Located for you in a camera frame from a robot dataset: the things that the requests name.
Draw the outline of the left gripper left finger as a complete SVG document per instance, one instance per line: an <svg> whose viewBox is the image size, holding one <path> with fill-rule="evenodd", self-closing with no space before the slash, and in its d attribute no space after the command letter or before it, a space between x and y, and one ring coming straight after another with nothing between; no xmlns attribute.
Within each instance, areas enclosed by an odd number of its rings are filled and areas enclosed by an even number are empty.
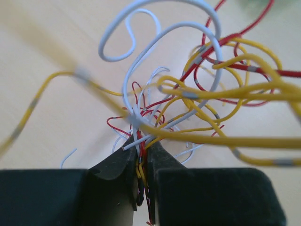
<svg viewBox="0 0 301 226"><path fill-rule="evenodd" d="M130 226L137 185L134 151L116 151L90 169L3 169L3 226Z"/></svg>

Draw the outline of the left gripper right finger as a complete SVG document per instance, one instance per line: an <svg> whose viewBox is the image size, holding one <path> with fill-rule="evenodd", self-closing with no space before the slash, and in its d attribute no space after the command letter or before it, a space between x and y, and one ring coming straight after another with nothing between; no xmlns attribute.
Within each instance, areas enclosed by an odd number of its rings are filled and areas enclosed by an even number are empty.
<svg viewBox="0 0 301 226"><path fill-rule="evenodd" d="M186 168L160 143L148 148L150 217L158 226L284 226L270 179L255 168Z"/></svg>

